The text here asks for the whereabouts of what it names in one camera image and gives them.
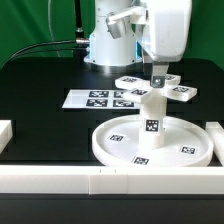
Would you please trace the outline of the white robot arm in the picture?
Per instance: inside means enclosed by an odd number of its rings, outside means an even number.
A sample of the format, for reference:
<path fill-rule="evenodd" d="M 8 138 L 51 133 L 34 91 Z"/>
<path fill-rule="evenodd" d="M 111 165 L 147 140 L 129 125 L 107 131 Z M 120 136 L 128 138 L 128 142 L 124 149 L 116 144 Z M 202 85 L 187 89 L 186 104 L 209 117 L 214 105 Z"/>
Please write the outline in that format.
<path fill-rule="evenodd" d="M 142 63 L 151 86 L 161 88 L 169 64 L 184 54 L 191 11 L 192 0 L 95 0 L 85 61 L 106 73 Z"/>

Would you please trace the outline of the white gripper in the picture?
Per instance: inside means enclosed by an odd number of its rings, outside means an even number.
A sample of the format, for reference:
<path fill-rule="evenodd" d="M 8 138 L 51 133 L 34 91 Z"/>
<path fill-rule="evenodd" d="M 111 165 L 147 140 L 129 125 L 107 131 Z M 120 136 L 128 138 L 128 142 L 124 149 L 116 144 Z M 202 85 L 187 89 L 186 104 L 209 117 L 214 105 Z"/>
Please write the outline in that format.
<path fill-rule="evenodd" d="M 142 48 L 153 61 L 177 62 L 185 51 L 192 11 L 192 0 L 145 0 L 146 24 Z M 168 63 L 154 63 L 150 84 L 163 88 Z"/>

